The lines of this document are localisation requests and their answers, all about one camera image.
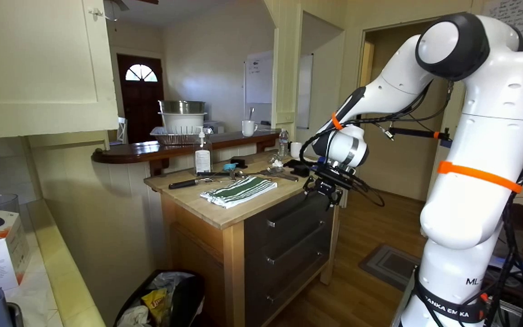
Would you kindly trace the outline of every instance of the trash can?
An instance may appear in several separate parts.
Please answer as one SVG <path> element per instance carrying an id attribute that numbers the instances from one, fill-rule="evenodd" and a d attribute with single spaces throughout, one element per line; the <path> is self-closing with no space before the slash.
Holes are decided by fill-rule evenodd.
<path id="1" fill-rule="evenodd" d="M 190 327 L 204 300 L 201 275 L 156 270 L 126 300 L 113 327 Z"/>

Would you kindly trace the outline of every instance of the ceiling fan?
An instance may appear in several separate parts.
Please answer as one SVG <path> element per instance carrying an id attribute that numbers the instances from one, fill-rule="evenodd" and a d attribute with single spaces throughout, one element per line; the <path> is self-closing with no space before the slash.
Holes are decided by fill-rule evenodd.
<path id="1" fill-rule="evenodd" d="M 141 2 L 147 2 L 149 4 L 158 5 L 158 0 L 136 0 Z M 130 10 L 128 6 L 126 6 L 125 2 L 123 0 L 104 0 L 104 11 L 106 12 L 106 19 L 109 20 L 118 20 L 118 17 L 120 15 L 117 15 L 117 12 L 125 12 L 127 10 Z"/>

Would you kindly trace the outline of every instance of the stainless steel pot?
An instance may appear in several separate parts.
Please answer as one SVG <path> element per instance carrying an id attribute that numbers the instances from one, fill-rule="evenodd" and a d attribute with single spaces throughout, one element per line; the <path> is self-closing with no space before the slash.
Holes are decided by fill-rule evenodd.
<path id="1" fill-rule="evenodd" d="M 158 109 L 162 114 L 204 114 L 205 102 L 158 100 Z"/>

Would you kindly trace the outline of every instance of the plastic bottle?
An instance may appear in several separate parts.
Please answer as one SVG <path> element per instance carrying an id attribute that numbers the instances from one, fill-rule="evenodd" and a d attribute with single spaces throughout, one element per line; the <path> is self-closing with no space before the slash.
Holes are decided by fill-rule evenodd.
<path id="1" fill-rule="evenodd" d="M 278 155 L 280 158 L 284 158 L 288 155 L 288 137 L 290 135 L 288 134 L 288 131 L 285 129 L 282 129 L 282 132 L 280 132 L 280 150 L 278 151 Z"/>
<path id="2" fill-rule="evenodd" d="M 203 126 L 197 127 L 200 130 L 199 137 L 195 142 L 195 175 L 197 173 L 211 172 L 211 151 L 212 145 L 209 135 L 205 134 Z"/>

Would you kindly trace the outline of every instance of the floor mat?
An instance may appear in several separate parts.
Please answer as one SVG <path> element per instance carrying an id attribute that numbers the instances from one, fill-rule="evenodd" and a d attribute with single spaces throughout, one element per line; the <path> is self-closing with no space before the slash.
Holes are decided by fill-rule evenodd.
<path id="1" fill-rule="evenodd" d="M 411 278 L 413 267 L 419 265 L 420 261 L 413 255 L 381 244 L 359 263 L 359 267 L 381 281 L 404 291 Z"/>

